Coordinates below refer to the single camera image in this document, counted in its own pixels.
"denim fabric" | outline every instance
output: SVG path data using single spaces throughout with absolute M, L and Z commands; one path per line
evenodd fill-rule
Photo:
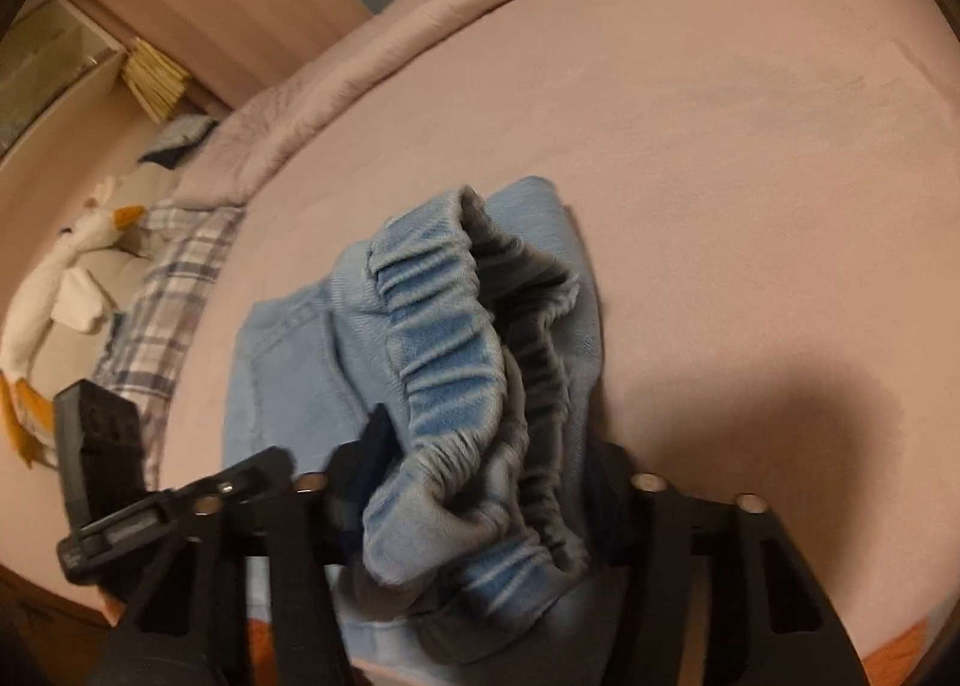
M 362 564 L 331 571 L 344 638 L 353 656 L 449 682 L 444 668 L 507 655 L 589 606 L 565 594 L 589 566 L 581 478 L 600 363 L 592 279 L 553 186 L 527 178 L 486 205 L 450 191 L 349 247 L 320 283 L 253 308 L 224 463 L 275 444 L 299 471 L 322 468 L 383 402 L 405 455 L 364 514 Z M 602 670 L 618 596 L 570 672 Z

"goose plush toy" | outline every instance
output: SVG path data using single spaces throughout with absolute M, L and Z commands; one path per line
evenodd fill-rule
M 52 321 L 91 332 L 106 303 L 88 271 L 76 266 L 81 254 L 115 245 L 145 208 L 104 210 L 100 202 L 62 233 L 11 299 L 0 333 L 0 417 L 13 448 L 27 466 L 56 464 L 53 404 L 30 386 L 28 375 Z

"pink duvet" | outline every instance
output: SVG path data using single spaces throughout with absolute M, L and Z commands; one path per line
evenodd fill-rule
M 427 39 L 436 1 L 459 25 Z M 769 498 L 863 654 L 903 632 L 960 585 L 960 45 L 933 1 L 471 1 L 399 2 L 191 170 L 185 203 L 250 204 L 161 479 L 218 467 L 253 302 L 438 191 L 540 174 L 603 302 L 597 427 L 686 491 Z

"metal screw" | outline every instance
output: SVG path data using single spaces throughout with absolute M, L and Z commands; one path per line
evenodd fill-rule
M 654 475 L 652 472 L 641 472 L 630 478 L 630 484 L 637 491 L 646 491 L 649 494 L 656 494 L 659 491 L 666 491 L 669 483 L 666 478 L 660 475 Z
M 207 494 L 194 500 L 193 512 L 197 515 L 213 515 L 224 507 L 224 501 L 216 494 Z
M 736 498 L 736 507 L 739 507 L 745 513 L 760 515 L 760 513 L 767 512 L 770 506 L 763 497 L 758 497 L 757 494 L 740 494 Z
M 323 472 L 307 472 L 294 480 L 294 490 L 298 494 L 323 491 L 327 483 L 328 477 Z

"plaid pillow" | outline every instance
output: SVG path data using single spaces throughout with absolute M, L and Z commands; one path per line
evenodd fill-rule
M 170 402 L 187 349 L 243 217 L 238 207 L 197 211 L 160 203 L 139 223 L 143 233 L 170 242 L 133 296 L 93 380 L 137 406 L 148 488 L 157 488 Z

